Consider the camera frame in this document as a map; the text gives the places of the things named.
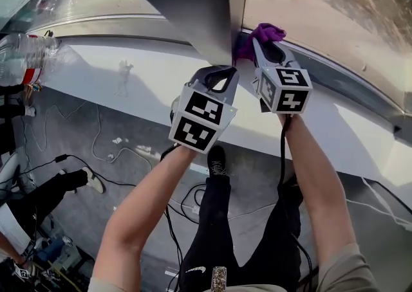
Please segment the gold pendant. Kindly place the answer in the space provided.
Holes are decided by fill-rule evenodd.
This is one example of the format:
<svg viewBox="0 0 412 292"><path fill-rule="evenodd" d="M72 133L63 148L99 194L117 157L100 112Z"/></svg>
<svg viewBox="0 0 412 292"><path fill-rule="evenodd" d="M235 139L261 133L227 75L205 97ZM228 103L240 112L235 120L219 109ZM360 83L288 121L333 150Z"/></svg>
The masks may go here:
<svg viewBox="0 0 412 292"><path fill-rule="evenodd" d="M216 266L212 271L211 292L225 292L227 285L227 269Z"/></svg>

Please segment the person's right forearm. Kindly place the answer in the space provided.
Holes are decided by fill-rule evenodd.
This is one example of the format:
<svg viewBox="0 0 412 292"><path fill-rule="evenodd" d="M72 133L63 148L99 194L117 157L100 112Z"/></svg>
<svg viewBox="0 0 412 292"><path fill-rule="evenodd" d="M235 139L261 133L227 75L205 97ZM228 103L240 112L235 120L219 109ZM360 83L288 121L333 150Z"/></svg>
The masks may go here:
<svg viewBox="0 0 412 292"><path fill-rule="evenodd" d="M299 115L291 118L286 140L321 265L356 242L346 196L335 169Z"/></svg>

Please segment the person's left forearm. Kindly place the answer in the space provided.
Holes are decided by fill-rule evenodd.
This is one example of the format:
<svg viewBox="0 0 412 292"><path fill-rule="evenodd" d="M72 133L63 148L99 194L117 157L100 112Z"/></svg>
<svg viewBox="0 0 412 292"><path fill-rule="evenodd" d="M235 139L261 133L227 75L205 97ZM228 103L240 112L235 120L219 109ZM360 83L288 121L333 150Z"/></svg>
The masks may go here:
<svg viewBox="0 0 412 292"><path fill-rule="evenodd" d="M142 250L195 157L195 151L178 146L123 200L104 230L93 278L124 291L139 288Z"/></svg>

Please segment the person's grey sweatshirt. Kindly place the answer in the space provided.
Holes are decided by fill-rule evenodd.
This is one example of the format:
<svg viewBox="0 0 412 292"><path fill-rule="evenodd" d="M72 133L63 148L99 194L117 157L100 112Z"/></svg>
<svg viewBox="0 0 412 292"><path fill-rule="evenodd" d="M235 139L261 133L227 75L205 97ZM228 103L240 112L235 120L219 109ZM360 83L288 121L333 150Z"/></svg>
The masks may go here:
<svg viewBox="0 0 412 292"><path fill-rule="evenodd" d="M286 292L280 286L258 284L227 287L225 292ZM316 292L380 292L356 243L346 245L319 270Z"/></svg>

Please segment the person's black trousers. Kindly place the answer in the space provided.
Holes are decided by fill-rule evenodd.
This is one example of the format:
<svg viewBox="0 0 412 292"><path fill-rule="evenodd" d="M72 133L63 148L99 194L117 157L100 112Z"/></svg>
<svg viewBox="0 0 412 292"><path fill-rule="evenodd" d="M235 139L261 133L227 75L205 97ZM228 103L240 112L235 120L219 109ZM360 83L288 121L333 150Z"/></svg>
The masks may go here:
<svg viewBox="0 0 412 292"><path fill-rule="evenodd" d="M228 221L231 192L228 176L211 176L200 207L196 236L180 270L180 292L204 292L211 287L212 270L227 269L227 287L281 287L296 292L301 277L299 206L303 201L295 176L281 186L281 200L273 208L263 237L251 258L239 266Z"/></svg>

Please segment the clear plastic bottle red label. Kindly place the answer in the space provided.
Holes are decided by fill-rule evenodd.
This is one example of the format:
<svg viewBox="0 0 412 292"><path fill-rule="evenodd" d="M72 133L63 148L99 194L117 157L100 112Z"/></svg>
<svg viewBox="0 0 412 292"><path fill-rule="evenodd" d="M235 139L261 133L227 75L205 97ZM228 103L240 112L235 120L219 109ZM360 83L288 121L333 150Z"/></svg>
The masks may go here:
<svg viewBox="0 0 412 292"><path fill-rule="evenodd" d="M56 54L55 37L11 33L0 39L0 86L34 84L46 63Z"/></svg>

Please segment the clear window glass pane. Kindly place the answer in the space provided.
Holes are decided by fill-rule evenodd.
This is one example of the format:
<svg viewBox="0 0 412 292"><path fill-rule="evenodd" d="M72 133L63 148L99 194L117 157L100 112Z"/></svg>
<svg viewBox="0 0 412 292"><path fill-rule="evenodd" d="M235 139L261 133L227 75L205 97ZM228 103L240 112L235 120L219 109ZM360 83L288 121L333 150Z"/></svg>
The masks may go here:
<svg viewBox="0 0 412 292"><path fill-rule="evenodd" d="M243 25L271 23L286 39L354 72L412 113L412 0L246 0Z"/></svg>

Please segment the person's black left shoe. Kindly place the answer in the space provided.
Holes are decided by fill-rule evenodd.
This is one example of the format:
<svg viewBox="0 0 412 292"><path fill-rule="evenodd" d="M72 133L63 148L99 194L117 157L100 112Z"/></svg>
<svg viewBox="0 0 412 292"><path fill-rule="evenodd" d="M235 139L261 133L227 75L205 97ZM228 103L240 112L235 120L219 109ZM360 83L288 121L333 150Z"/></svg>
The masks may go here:
<svg viewBox="0 0 412 292"><path fill-rule="evenodd" d="M226 176L226 156L222 146L213 146L207 155L207 164L209 175L212 176Z"/></svg>

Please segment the purple cloth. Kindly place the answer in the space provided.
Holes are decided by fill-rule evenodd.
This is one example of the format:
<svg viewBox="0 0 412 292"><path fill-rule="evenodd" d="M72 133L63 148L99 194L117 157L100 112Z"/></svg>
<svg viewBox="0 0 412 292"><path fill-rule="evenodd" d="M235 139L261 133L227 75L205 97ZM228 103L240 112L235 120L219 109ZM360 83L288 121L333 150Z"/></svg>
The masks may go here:
<svg viewBox="0 0 412 292"><path fill-rule="evenodd" d="M253 39L256 39L260 44L264 44L273 41L279 42L285 37L285 30L270 23L260 23L239 47L234 56L234 62L237 62L239 59L254 61L256 54L254 52Z"/></svg>

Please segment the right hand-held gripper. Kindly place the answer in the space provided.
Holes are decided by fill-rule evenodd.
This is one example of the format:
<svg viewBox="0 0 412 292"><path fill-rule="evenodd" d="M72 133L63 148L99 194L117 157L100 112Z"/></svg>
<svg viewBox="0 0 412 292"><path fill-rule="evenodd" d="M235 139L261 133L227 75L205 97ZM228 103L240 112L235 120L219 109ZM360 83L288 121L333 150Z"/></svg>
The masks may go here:
<svg viewBox="0 0 412 292"><path fill-rule="evenodd" d="M302 113L313 90L308 71L298 69L299 63L294 54L280 42L267 42L266 56L255 37L252 45L256 67L252 86L261 104L261 111Z"/></svg>

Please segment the white window sill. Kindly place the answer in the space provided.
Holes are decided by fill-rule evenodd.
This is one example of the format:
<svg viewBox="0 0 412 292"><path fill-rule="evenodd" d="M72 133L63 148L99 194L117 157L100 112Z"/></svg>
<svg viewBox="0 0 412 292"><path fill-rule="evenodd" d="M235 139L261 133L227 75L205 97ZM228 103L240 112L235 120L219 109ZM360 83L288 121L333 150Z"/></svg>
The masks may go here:
<svg viewBox="0 0 412 292"><path fill-rule="evenodd" d="M117 37L65 38L46 85L163 125L183 85L207 62L190 46ZM238 67L238 110L221 140L279 155L281 126L262 113L252 91L254 69ZM315 86L303 119L336 170L396 187L412 186L412 147L397 141L389 123L354 101Z"/></svg>

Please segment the black window frame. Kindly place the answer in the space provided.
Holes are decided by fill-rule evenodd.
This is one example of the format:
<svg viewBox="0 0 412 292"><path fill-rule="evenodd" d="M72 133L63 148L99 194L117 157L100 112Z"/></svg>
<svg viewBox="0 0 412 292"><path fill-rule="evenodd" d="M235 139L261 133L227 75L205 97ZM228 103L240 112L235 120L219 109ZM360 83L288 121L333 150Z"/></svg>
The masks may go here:
<svg viewBox="0 0 412 292"><path fill-rule="evenodd" d="M129 37L191 45L206 61L227 64L253 29L243 25L246 0L147 0L168 21L142 35L70 35ZM412 144L412 113L403 111L383 92L342 65L285 38L285 45L314 81L383 118L393 136Z"/></svg>

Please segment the beige tall cabinet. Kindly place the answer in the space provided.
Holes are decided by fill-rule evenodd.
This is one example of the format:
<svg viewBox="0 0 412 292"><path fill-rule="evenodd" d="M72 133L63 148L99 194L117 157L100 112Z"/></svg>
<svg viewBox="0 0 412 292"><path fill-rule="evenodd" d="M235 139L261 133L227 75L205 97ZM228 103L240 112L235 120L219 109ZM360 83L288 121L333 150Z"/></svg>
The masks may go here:
<svg viewBox="0 0 412 292"><path fill-rule="evenodd" d="M395 216L412 223L412 213L376 181L367 185L358 176L339 173L361 253L382 292L406 292L412 286L412 232L384 215L386 209L375 193L388 203Z"/></svg>

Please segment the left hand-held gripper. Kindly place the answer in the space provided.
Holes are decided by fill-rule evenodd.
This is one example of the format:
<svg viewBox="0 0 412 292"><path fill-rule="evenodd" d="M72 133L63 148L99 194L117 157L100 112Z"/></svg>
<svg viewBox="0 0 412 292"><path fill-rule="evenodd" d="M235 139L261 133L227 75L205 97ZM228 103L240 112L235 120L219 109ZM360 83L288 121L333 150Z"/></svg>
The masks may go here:
<svg viewBox="0 0 412 292"><path fill-rule="evenodd" d="M206 154L238 111L232 104L239 72L233 66L207 66L199 69L191 82L172 104L169 139Z"/></svg>

